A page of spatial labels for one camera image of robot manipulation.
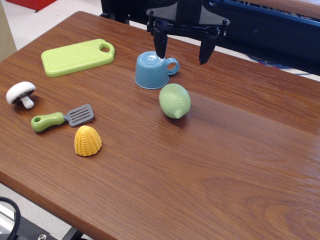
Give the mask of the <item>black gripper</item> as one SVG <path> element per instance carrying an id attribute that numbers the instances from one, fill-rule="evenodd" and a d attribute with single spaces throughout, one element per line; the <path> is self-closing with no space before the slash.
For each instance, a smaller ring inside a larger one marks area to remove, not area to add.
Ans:
<path id="1" fill-rule="evenodd" d="M 200 65 L 210 59 L 218 40 L 224 38 L 231 21 L 209 11 L 207 0 L 178 0 L 176 3 L 146 11 L 147 30 L 153 35 L 158 57 L 165 58 L 168 35 L 201 40 Z"/>

